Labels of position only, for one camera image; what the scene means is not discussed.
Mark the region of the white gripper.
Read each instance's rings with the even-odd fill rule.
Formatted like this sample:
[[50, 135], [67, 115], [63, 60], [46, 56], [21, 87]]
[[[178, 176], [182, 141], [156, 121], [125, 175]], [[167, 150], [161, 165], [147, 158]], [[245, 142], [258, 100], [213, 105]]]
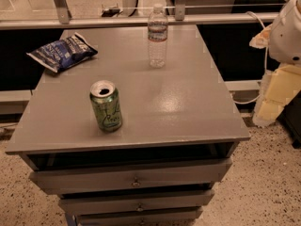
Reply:
[[269, 46], [271, 58], [281, 64], [267, 71], [261, 80], [259, 98], [254, 107], [253, 123], [266, 127], [274, 123], [284, 107], [301, 91], [301, 0], [290, 0], [272, 25], [251, 39], [249, 45]]

